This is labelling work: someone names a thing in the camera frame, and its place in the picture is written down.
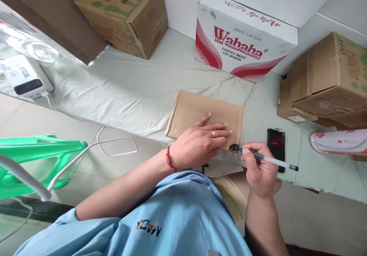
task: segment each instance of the pen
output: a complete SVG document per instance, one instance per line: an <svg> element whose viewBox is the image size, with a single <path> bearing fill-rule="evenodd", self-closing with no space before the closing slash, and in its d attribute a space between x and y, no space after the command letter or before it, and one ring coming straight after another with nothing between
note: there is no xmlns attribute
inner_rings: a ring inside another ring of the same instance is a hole
<svg viewBox="0 0 367 256"><path fill-rule="evenodd" d="M229 149L231 151L240 151L242 152L242 148L240 148L237 144L232 144ZM268 162L271 162L273 164L276 164L276 165L279 165L279 166L282 166L284 168L288 168L288 169L291 169L293 171L298 171L298 166L295 166L295 165L292 165L292 164L289 164L289 163L286 163L284 161L281 161L281 160L277 160L275 158L271 158L271 157L268 157L268 156L264 156L262 154L259 154L259 153L256 153L256 152L252 152L252 154L254 155L255 158L258 158L258 159L262 159L262 160L266 160Z"/></svg>

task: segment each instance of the white charger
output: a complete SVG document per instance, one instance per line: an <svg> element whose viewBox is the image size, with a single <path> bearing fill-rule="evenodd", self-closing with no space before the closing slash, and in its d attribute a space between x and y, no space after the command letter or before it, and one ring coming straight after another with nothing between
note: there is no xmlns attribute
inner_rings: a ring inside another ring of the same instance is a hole
<svg viewBox="0 0 367 256"><path fill-rule="evenodd" d="M4 72L15 93L21 97L36 99L45 91L50 93L54 90L37 60L33 58L24 55L9 57L0 61L0 70Z"/></svg>

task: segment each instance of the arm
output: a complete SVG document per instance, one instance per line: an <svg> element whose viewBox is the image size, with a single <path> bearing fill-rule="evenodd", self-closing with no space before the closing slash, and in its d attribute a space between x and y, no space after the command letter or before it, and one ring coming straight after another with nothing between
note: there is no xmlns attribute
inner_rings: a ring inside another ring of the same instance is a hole
<svg viewBox="0 0 367 256"><path fill-rule="evenodd" d="M251 151L273 157L263 142L250 142L242 149L242 160L247 164L248 196L245 239L255 255L289 255L280 232L278 212L273 195L280 189L276 179L278 166L256 160Z"/></svg>
<svg viewBox="0 0 367 256"><path fill-rule="evenodd" d="M203 127L210 116L211 113L202 117L170 147L170 159L175 169L206 164L228 142L225 137L232 132L219 130L227 127L226 124ZM215 131L216 138L211 133L212 130ZM78 219L123 217L128 214L153 191L158 182L172 173L167 164L166 152L167 150L159 152L78 204Z"/></svg>

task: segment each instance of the right hand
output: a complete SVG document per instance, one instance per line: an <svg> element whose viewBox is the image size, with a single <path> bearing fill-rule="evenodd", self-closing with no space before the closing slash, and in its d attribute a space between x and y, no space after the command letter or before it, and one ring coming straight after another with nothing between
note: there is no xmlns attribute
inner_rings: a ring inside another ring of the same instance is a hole
<svg viewBox="0 0 367 256"><path fill-rule="evenodd" d="M278 166L255 158L250 150L268 157L274 156L264 142L249 142L242 147L241 159L246 161L246 178L250 190L262 198L272 197L282 186L281 181L276 178Z"/></svg>

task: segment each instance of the plastic bottle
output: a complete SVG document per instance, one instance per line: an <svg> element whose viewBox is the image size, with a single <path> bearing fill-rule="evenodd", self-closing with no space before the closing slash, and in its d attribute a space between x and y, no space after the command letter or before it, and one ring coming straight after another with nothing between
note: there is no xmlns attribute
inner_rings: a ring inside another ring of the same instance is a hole
<svg viewBox="0 0 367 256"><path fill-rule="evenodd" d="M317 132L310 135L309 141L319 153L367 155L367 129Z"/></svg>
<svg viewBox="0 0 367 256"><path fill-rule="evenodd" d="M0 41L38 61L54 63L59 59L59 53L54 48L27 33L13 29L3 23L0 24Z"/></svg>

